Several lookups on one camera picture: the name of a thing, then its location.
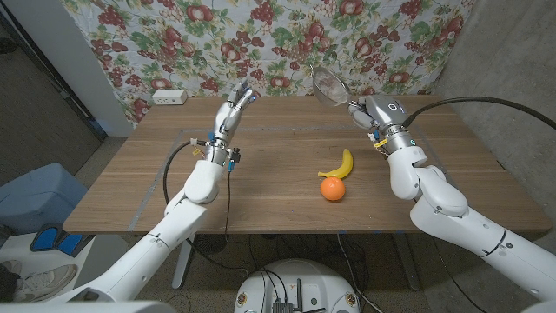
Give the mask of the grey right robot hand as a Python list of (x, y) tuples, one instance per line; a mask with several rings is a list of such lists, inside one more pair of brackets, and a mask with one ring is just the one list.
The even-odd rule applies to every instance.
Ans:
[(360, 97), (358, 102), (349, 104), (348, 111), (357, 126), (364, 130), (377, 129), (382, 134), (407, 119), (402, 104), (391, 96)]

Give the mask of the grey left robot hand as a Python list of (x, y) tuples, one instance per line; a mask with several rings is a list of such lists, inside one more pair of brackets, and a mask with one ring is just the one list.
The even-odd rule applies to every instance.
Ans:
[(243, 111), (255, 99), (256, 95), (249, 87), (248, 79), (244, 77), (230, 91), (226, 101), (216, 113), (213, 129), (215, 138), (230, 144), (240, 124)]

